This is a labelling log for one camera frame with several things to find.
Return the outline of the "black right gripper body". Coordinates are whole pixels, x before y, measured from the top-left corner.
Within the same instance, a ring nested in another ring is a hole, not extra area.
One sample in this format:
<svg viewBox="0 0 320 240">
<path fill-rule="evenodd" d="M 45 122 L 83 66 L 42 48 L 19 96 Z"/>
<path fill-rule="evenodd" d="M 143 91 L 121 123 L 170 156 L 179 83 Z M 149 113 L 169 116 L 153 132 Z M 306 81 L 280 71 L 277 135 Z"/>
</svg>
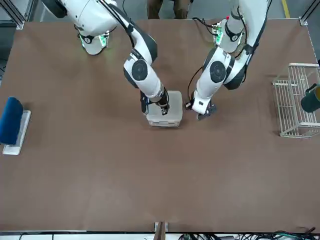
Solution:
<svg viewBox="0 0 320 240">
<path fill-rule="evenodd" d="M 157 105 L 161 108 L 162 111 L 168 111 L 170 109 L 169 97 L 163 96 L 158 102 Z"/>
</svg>

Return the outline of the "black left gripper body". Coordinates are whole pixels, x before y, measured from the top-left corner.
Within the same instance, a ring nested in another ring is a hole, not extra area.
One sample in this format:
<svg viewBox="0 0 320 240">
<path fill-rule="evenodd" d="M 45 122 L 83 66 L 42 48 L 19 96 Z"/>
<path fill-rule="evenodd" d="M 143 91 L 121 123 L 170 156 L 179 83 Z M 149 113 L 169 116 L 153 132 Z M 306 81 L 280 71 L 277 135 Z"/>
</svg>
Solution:
<svg viewBox="0 0 320 240">
<path fill-rule="evenodd" d="M 209 103 L 207 105 L 206 111 L 205 111 L 205 115 L 206 116 L 210 116 L 213 113 L 215 113 L 217 111 L 217 106 L 215 104 Z"/>
</svg>

